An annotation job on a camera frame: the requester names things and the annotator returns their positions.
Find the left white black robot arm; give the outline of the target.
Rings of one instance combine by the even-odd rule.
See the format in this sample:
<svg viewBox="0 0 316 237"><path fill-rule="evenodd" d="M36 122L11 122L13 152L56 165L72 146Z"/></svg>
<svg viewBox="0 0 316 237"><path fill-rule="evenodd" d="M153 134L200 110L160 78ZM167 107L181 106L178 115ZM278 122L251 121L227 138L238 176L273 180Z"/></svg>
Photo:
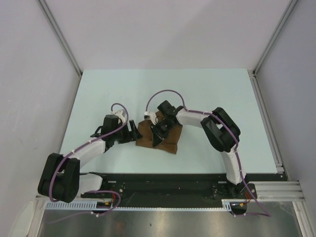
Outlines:
<svg viewBox="0 0 316 237"><path fill-rule="evenodd" d="M96 174L81 175L80 169L105 153L115 143L124 144L142 138L133 120L124 116L106 115L90 139L67 155L51 153L46 160L38 185L38 193L52 202L72 202L78 194L92 191L102 198L109 185Z"/></svg>

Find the brown cloth napkin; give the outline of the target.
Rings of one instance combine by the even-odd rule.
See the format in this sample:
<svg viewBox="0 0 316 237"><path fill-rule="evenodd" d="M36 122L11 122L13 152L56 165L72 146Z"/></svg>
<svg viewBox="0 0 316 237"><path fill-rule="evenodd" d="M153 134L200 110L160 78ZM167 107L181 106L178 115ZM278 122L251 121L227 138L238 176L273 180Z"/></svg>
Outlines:
<svg viewBox="0 0 316 237"><path fill-rule="evenodd" d="M160 111L156 112L156 115L157 122L163 118L163 115ZM138 130L142 134L143 138L137 140L136 145L145 148L159 149L171 154L176 154L183 126L175 125L170 131L169 136L165 139L165 141L154 148L152 145L153 135L150 130L150 125L152 125L152 122L150 120L143 120L138 123Z"/></svg>

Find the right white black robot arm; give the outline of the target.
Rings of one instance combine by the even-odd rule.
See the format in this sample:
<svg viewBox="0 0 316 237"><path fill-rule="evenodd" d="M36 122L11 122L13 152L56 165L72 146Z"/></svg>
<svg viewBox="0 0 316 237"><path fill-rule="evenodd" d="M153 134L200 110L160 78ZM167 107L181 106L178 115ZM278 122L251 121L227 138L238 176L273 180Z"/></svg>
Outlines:
<svg viewBox="0 0 316 237"><path fill-rule="evenodd" d="M153 147L162 144L171 130L177 125L190 125L204 130L211 146L220 152L226 169L228 193L239 198L245 193L246 172L243 170L238 154L241 131L226 111L218 107L212 112L189 110L185 106L174 107L168 101L158 106L163 118L158 120L153 113L145 112L150 119Z"/></svg>

